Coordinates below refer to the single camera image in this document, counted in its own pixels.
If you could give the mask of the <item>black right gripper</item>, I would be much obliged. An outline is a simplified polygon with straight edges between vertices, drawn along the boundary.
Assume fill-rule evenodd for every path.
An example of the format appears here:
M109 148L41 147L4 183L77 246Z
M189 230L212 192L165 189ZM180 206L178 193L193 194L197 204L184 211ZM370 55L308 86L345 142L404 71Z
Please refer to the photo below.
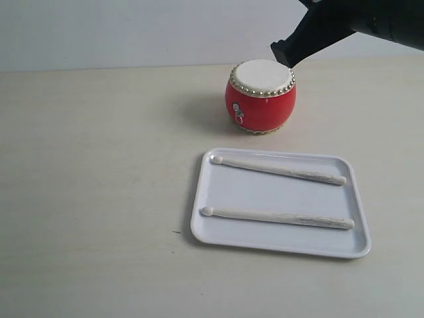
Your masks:
M423 49L423 1L356 1L349 14L336 1L311 1L293 33L270 48L277 62L292 68L356 32Z

